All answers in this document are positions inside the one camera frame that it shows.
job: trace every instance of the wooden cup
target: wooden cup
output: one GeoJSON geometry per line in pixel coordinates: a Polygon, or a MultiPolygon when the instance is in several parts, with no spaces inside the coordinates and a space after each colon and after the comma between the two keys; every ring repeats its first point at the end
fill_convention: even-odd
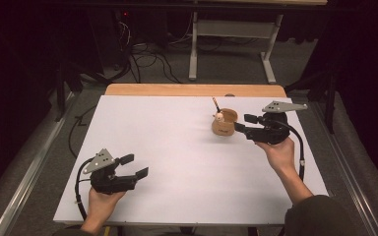
{"type": "Polygon", "coordinates": [[[214,119],[212,125],[213,132],[219,136],[231,136],[235,131],[234,122],[236,122],[238,119],[237,112],[227,108],[223,108],[220,111],[223,115],[223,121],[214,119]]]}

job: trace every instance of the pencil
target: pencil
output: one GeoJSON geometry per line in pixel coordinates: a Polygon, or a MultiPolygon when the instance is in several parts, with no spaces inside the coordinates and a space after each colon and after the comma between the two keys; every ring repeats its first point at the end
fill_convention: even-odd
{"type": "Polygon", "coordinates": [[[214,97],[213,97],[213,101],[214,101],[214,104],[216,105],[217,112],[221,112],[220,107],[218,106],[218,103],[214,97]]]}

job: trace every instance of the white table surface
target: white table surface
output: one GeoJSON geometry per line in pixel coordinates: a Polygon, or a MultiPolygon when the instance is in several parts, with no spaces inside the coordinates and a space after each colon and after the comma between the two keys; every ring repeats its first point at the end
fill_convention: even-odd
{"type": "MultiPolygon", "coordinates": [[[[216,97],[220,108],[263,115],[273,100],[289,98],[216,97]]],[[[283,224],[291,202],[264,152],[241,133],[231,137],[211,130],[216,108],[208,96],[102,96],[78,159],[54,215],[54,221],[83,221],[75,204],[75,181],[80,165],[107,148],[114,157],[135,154],[135,160],[118,166],[118,176],[149,167],[118,203],[107,221],[144,225],[263,225],[283,224]]],[[[304,141],[304,182],[315,195],[327,195],[296,113],[287,112],[288,123],[304,141]]],[[[299,142],[294,134],[295,164],[299,142]]],[[[89,182],[80,192],[88,205],[89,182]]]]}

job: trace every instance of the metal bracket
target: metal bracket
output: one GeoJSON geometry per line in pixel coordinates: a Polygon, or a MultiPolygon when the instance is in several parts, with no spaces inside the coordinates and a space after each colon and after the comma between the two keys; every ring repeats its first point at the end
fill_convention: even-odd
{"type": "Polygon", "coordinates": [[[283,113],[292,110],[305,110],[308,109],[306,104],[293,104],[282,101],[272,101],[269,105],[262,109],[263,112],[270,113],[283,113]]]}
{"type": "Polygon", "coordinates": [[[84,174],[92,173],[96,170],[99,170],[105,166],[114,164],[115,160],[109,151],[104,148],[99,153],[94,156],[92,162],[88,165],[88,167],[84,170],[84,174]]]}

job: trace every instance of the sleeve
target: sleeve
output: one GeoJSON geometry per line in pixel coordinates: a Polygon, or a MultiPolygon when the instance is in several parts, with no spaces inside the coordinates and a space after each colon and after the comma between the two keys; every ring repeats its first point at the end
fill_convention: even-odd
{"type": "Polygon", "coordinates": [[[286,236],[356,236],[347,211],[328,196],[313,196],[289,209],[285,215],[286,236]]]}
{"type": "Polygon", "coordinates": [[[57,230],[53,236],[93,236],[91,233],[80,229],[60,229],[57,230]]]}

